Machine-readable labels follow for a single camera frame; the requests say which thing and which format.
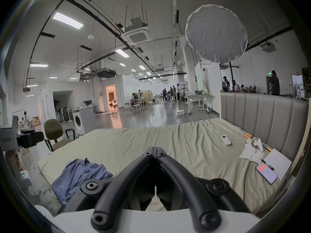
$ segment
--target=notebook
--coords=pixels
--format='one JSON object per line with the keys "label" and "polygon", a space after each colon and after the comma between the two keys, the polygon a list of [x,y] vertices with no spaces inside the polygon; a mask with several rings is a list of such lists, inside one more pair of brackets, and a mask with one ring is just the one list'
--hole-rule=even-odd
{"label": "notebook", "polygon": [[274,172],[276,173],[279,180],[283,179],[292,163],[276,149],[273,149],[264,159],[264,161],[266,161],[271,167],[274,168]]}

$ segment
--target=glossy floor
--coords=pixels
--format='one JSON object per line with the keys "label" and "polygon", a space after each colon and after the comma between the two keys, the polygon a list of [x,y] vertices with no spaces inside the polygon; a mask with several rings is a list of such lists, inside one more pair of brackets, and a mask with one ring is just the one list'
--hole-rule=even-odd
{"label": "glossy floor", "polygon": [[[114,114],[99,115],[96,116],[96,118],[100,128],[143,128],[206,120],[215,118],[218,115],[212,111],[209,114],[206,111],[198,111],[198,108],[199,107],[195,106],[190,107],[192,114],[189,115],[186,103],[165,102],[165,104],[156,104],[154,107],[152,106],[144,111],[139,111],[138,114],[136,112],[133,113],[128,111],[127,109],[120,109]],[[185,114],[176,116],[177,110],[184,110]],[[62,126],[64,129],[76,129],[74,122],[62,124]],[[36,130],[44,131],[41,125],[37,127]],[[50,187],[48,187],[38,169],[38,161],[50,153],[51,152],[48,150],[46,144],[44,142],[40,142],[37,146],[31,147],[30,152],[26,155],[22,155],[21,158],[33,183],[32,186],[24,190],[24,193],[33,204],[44,206],[54,216],[61,207],[61,204],[56,199],[56,196]]]}

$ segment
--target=fluorescent light panel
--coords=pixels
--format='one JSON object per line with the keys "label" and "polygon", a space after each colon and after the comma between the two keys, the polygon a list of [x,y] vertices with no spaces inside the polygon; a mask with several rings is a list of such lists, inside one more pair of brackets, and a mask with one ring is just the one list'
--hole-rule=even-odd
{"label": "fluorescent light panel", "polygon": [[83,27],[83,24],[68,17],[68,16],[65,16],[59,12],[56,12],[56,14],[53,16],[53,19],[56,20],[56,21],[60,21],[60,22],[63,22],[69,26],[72,26],[76,29],[80,29]]}
{"label": "fluorescent light panel", "polygon": [[124,58],[129,57],[129,55],[127,55],[125,52],[123,52],[121,49],[116,49],[115,50],[118,54],[121,54]]}
{"label": "fluorescent light panel", "polygon": [[30,67],[48,67],[46,64],[30,64]]}

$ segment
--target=white paper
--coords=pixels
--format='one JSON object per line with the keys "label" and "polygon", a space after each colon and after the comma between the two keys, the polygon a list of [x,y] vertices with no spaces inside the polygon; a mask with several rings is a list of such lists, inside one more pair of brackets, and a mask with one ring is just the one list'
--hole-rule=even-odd
{"label": "white paper", "polygon": [[291,161],[276,149],[273,149],[270,154],[268,154],[265,161],[274,168],[274,173],[276,173],[279,180],[283,179],[291,165]]}
{"label": "white paper", "polygon": [[247,148],[245,148],[240,155],[240,158],[242,159],[248,159],[250,161],[253,161],[255,163],[261,164],[261,159],[263,158],[263,153],[260,152],[260,150],[256,150],[256,153],[253,153],[249,151]]}

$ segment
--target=gray headboard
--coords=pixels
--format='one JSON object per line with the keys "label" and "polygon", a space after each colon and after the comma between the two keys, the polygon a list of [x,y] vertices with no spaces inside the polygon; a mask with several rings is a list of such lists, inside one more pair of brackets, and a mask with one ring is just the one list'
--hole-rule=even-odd
{"label": "gray headboard", "polygon": [[264,94],[223,92],[221,118],[240,127],[293,161],[308,118],[305,101]]}

